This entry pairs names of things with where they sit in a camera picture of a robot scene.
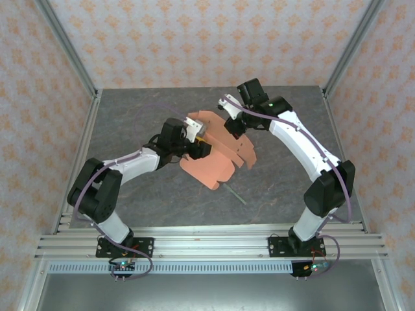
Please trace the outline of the orange paper box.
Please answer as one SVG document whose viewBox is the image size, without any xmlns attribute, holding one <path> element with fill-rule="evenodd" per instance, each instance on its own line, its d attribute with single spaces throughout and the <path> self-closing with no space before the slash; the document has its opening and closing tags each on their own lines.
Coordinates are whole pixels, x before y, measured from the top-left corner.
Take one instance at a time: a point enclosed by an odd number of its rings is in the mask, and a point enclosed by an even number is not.
<svg viewBox="0 0 415 311">
<path fill-rule="evenodd" d="M 237 167 L 253 167 L 257 158 L 254 145 L 246 135 L 234 138 L 225 129 L 225 120 L 212 111 L 191 112 L 187 116 L 206 126 L 202 138 L 211 145 L 211 152 L 202 159 L 194 160 L 189 156 L 182 158 L 182 170 L 207 188 L 215 190 L 233 176 Z"/>
</svg>

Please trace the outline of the green stick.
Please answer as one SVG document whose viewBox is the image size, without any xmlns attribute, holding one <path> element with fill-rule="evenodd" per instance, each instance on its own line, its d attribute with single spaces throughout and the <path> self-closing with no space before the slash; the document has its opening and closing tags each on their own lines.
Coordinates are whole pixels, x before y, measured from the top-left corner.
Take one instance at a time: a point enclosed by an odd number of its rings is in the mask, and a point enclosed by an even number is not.
<svg viewBox="0 0 415 311">
<path fill-rule="evenodd" d="M 228 184 L 223 183 L 222 186 L 233 196 L 235 196 L 243 205 L 246 205 L 247 202 L 239 195 L 237 194 Z"/>
</svg>

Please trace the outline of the narrow aluminium extrusion beam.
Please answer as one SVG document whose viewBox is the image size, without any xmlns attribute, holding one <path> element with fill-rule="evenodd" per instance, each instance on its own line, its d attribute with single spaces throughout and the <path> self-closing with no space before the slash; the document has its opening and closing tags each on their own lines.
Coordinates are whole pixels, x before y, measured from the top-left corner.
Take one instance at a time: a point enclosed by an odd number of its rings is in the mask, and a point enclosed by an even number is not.
<svg viewBox="0 0 415 311">
<path fill-rule="evenodd" d="M 156 234 L 225 234 L 225 233 L 277 233 L 279 235 L 288 233 L 292 224 L 250 224 L 250 225 L 196 225 L 196 226 L 170 226 L 170 227 L 135 227 L 133 232 L 136 235 L 150 233 Z M 364 234 L 365 230 L 361 223 L 355 224 L 326 224 L 323 233 L 341 234 Z"/>
</svg>

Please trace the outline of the wide aluminium extrusion beam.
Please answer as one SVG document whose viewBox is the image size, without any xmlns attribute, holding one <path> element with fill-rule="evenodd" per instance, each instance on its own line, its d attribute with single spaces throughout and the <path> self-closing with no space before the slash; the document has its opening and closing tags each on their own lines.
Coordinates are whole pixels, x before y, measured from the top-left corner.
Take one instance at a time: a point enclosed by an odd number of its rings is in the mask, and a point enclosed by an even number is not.
<svg viewBox="0 0 415 311">
<path fill-rule="evenodd" d="M 380 237 L 337 239 L 341 259 L 389 259 L 391 254 Z M 86 259 L 95 256 L 96 238 L 72 236 L 42 237 L 35 257 L 45 259 Z M 155 259 L 256 259 L 269 257 L 266 238 L 170 239 L 157 238 L 151 248 Z"/>
</svg>

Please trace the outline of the grey metal panel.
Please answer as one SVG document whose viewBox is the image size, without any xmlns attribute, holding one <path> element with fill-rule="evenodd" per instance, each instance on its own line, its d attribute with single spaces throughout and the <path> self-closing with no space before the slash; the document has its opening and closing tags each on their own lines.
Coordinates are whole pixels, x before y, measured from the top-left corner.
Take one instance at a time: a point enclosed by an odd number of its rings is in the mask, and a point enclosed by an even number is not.
<svg viewBox="0 0 415 311">
<path fill-rule="evenodd" d="M 337 268 L 323 277 L 49 275 L 38 311 L 385 311 L 367 271 Z"/>
</svg>

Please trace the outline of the aluminium side rail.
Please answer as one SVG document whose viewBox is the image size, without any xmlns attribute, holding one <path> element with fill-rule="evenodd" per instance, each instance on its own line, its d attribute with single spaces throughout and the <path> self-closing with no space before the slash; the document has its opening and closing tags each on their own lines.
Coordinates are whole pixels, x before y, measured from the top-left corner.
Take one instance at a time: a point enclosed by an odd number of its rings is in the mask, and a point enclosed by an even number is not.
<svg viewBox="0 0 415 311">
<path fill-rule="evenodd" d="M 344 152 L 343 144 L 340 138 L 340 131 L 335 121 L 334 109 L 332 108 L 330 104 L 328 95 L 325 94 L 323 91 L 322 91 L 322 97 L 323 97 L 324 104 L 327 110 L 327 114 L 329 116 L 331 126 L 333 128 L 333 132 L 335 134 L 336 141 L 338 144 L 339 153 L 337 157 L 341 160 L 347 160 L 346 154 Z M 368 228 L 366 224 L 366 214 L 361 209 L 361 199 L 359 197 L 359 193 L 356 191 L 355 188 L 353 188 L 352 190 L 350 202 L 351 202 L 351 216 L 350 216 L 350 221 L 348 223 L 349 224 L 360 223 L 362 225 L 363 232 L 369 233 L 370 229 Z M 347 219 L 348 219 L 348 208 L 347 208 L 347 205 L 344 204 L 341 208 L 337 209 L 337 211 L 334 214 L 334 217 L 331 220 L 345 224 Z"/>
<path fill-rule="evenodd" d="M 54 224 L 51 229 L 52 235 L 55 235 L 58 232 L 58 227 L 60 225 L 61 218 L 65 213 L 67 213 L 67 210 L 69 210 L 69 213 L 71 213 L 71 211 L 73 210 L 72 206 L 70 206 L 67 203 L 67 195 L 69 194 L 69 191 L 71 190 L 71 187 L 75 182 L 78 173 L 82 168 L 83 163 L 85 162 L 101 97 L 102 89 L 99 89 L 97 93 L 93 95 L 91 103 L 89 105 L 88 113 L 86 115 L 84 125 L 80 133 L 80 138 L 78 140 L 75 157 L 73 159 L 73 164 L 71 170 L 69 171 L 69 179 L 67 181 L 65 192 L 62 197 L 62 201 L 59 205 L 59 208 L 57 210 L 57 214 L 54 219 Z"/>
</svg>

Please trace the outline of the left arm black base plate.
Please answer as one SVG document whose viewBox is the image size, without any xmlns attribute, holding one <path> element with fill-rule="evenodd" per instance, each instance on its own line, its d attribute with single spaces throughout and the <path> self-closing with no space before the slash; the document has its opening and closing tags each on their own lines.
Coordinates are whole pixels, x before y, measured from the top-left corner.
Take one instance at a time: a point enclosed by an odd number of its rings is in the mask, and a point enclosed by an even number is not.
<svg viewBox="0 0 415 311">
<path fill-rule="evenodd" d="M 95 256 L 97 258 L 143 258 L 142 255 L 138 255 L 137 253 L 115 246 L 107 238 L 101 237 L 97 242 L 98 244 L 95 252 Z M 133 237 L 131 242 L 128 244 L 128 247 L 152 257 L 154 239 L 149 237 Z"/>
</svg>

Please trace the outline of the aluminium frame post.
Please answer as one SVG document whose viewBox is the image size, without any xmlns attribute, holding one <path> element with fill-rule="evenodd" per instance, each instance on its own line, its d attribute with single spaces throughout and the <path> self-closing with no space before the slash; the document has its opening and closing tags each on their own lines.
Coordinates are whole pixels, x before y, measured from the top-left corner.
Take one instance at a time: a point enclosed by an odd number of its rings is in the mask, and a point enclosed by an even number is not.
<svg viewBox="0 0 415 311">
<path fill-rule="evenodd" d="M 354 54 L 357 52 L 361 42 L 367 35 L 372 23 L 375 21 L 385 0 L 370 0 L 368 8 L 364 12 L 354 33 L 352 34 L 346 48 L 344 49 L 339 61 L 337 62 L 333 72 L 331 73 L 327 84 L 322 88 L 324 98 L 329 98 L 340 82 L 340 79 L 346 72 Z"/>
<path fill-rule="evenodd" d="M 75 73 L 79 77 L 82 85 L 84 86 L 87 93 L 95 98 L 98 90 L 95 87 L 90 75 L 86 71 L 84 64 L 80 56 L 78 55 L 75 47 L 71 43 L 71 40 L 65 31 L 62 23 L 58 19 L 56 12 L 49 0 L 33 0 L 39 11 L 43 14 L 46 22 L 50 26 L 55 38 L 60 44 L 64 54 L 67 56 L 69 63 L 75 70 Z"/>
</svg>

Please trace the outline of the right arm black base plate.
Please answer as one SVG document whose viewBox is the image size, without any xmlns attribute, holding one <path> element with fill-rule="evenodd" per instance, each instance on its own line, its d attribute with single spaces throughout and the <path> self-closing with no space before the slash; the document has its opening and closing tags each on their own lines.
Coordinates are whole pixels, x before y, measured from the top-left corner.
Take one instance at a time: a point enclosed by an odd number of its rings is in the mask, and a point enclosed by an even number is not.
<svg viewBox="0 0 415 311">
<path fill-rule="evenodd" d="M 324 257 L 326 246 L 322 238 L 301 241 L 295 236 L 269 236 L 268 252 L 270 257 Z"/>
</svg>

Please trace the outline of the short aluminium frame leg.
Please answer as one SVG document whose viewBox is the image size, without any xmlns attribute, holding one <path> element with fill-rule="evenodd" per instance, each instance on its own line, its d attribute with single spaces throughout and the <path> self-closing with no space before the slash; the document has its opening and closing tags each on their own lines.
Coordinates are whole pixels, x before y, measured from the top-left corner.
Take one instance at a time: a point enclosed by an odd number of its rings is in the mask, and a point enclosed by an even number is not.
<svg viewBox="0 0 415 311">
<path fill-rule="evenodd" d="M 372 259 L 371 262 L 385 311 L 399 311 L 392 285 L 386 273 L 386 266 L 381 259 Z"/>
<path fill-rule="evenodd" d="M 49 266 L 50 262 L 48 260 L 34 261 L 23 288 L 17 311 L 37 311 Z"/>
</svg>

